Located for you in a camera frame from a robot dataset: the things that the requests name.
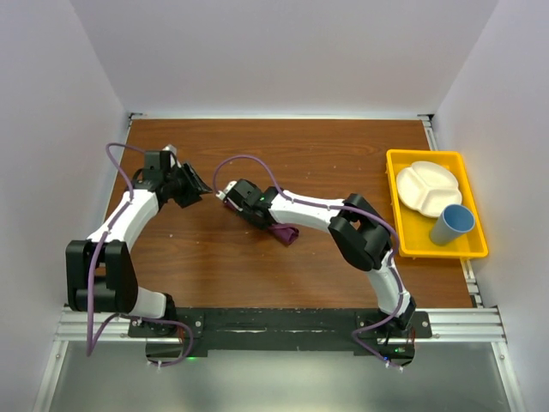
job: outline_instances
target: blue cup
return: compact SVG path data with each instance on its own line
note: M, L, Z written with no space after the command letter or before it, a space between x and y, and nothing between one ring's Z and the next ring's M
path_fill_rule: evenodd
M432 243L439 246L447 245L473 230L474 215L471 210L461 204L451 204L444 208L437 223L429 233Z

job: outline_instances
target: purple cloth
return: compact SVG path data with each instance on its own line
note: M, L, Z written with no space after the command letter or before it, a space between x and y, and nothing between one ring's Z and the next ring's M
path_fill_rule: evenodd
M236 211L232 203L223 202L230 210ZM273 225L267 229L284 245L291 245L299 236L299 229L289 225Z

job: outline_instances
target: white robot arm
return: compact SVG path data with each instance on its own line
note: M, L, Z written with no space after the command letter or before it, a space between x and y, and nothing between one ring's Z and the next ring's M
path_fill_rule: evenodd
M390 259L389 232L372 219L343 210L350 206L379 217L364 198L351 195L348 199L317 199L290 191L280 194L274 187L263 192L244 179L229 183L216 196L259 228L298 225L331 233L343 257L365 271L376 292L379 310L394 313L400 327L407 326L415 302L404 285L399 285L401 279ZM353 221L359 221L358 229L351 224Z
M131 191L124 193L111 216L86 240L73 240L67 246L68 301L72 310L87 310L87 280L94 273L90 265L98 245L101 250L96 265L104 265L106 275L94 278L95 312L163 318L166 310L175 310L169 294L137 285L130 259L137 237L168 200L185 208L201 200L201 194L211 192L192 166L180 164L175 154L172 146L145 152L144 168L134 176Z

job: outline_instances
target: brown tabletop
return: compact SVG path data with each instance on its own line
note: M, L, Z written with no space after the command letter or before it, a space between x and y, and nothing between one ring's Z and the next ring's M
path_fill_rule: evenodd
M262 158L281 185L305 196L345 198L356 192L393 224L385 152L428 149L420 121L386 120L136 120L129 144L178 148L208 183L225 158ZM132 174L142 154L126 150ZM268 175L252 161L222 169L219 186L246 178L261 188ZM109 210L119 203L117 179ZM213 195L180 209L165 205L132 250L140 286L169 293L178 306L376 307L364 273L345 262L331 236L301 228L284 246L222 207ZM397 258L419 307L470 307L459 260Z

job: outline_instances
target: white wall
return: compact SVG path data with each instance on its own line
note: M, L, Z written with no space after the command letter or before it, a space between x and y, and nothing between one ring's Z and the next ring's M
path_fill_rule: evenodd
M434 112L496 0L71 0L124 107Z
M0 52L0 410L17 412L66 302L64 248L105 213L124 110L68 0L2 0Z
M548 15L546 0L500 0L435 116L465 157L491 249L474 268L532 411L549 405Z

